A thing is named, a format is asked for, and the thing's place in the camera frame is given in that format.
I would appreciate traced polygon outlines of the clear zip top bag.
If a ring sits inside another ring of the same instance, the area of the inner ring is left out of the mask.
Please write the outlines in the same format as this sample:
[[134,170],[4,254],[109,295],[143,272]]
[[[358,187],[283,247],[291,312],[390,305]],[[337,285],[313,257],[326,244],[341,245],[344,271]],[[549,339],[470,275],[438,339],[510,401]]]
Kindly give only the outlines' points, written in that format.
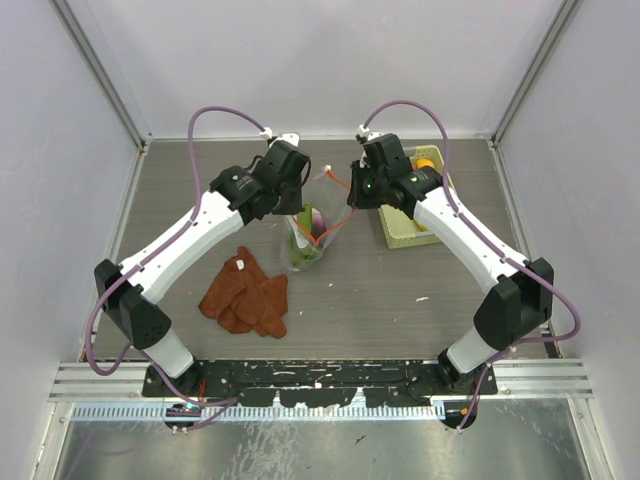
[[354,213],[347,204],[349,193],[350,186],[330,165],[304,185],[302,211],[285,216],[281,262],[289,272],[306,270],[323,256]]

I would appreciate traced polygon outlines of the purple eggplant toy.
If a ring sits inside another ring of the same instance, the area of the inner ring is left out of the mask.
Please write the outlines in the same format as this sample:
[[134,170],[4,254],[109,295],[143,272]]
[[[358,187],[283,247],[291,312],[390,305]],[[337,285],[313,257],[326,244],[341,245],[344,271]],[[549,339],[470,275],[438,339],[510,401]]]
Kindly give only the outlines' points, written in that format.
[[318,244],[320,244],[324,241],[327,230],[328,228],[323,215],[319,210],[313,208],[311,210],[311,236]]

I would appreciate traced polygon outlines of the green leafy vegetable toy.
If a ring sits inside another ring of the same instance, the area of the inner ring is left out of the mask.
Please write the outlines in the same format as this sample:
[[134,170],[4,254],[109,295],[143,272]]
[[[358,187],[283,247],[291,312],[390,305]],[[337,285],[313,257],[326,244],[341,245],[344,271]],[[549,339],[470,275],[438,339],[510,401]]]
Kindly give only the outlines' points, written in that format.
[[288,258],[294,270],[304,270],[314,263],[322,253],[322,247],[311,236],[310,203],[303,204],[303,210],[286,218],[289,226]]

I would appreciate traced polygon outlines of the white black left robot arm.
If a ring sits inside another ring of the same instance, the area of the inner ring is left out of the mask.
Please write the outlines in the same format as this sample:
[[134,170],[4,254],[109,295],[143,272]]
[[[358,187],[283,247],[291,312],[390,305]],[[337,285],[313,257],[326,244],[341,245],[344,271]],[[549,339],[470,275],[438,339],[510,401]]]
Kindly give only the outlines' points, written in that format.
[[226,237],[267,215],[301,211],[301,189],[311,160],[299,141],[294,133],[270,140],[266,152],[249,167],[224,169],[198,204],[146,248],[120,264],[104,260],[94,269],[99,312],[161,368],[165,385],[178,396],[197,390],[201,365],[158,303],[183,273]]

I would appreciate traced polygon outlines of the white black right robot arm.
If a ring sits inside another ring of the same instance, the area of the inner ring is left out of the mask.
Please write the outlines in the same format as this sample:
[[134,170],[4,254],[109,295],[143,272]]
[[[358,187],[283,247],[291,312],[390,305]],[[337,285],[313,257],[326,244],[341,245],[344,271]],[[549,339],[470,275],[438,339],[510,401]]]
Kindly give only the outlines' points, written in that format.
[[475,221],[444,178],[431,166],[414,168],[394,134],[366,133],[357,138],[363,155],[351,164],[347,203],[356,209],[388,205],[431,231],[462,262],[484,299],[472,327],[438,356],[444,390],[459,394],[474,381],[474,371],[498,352],[546,322],[553,295],[552,266],[511,249]]

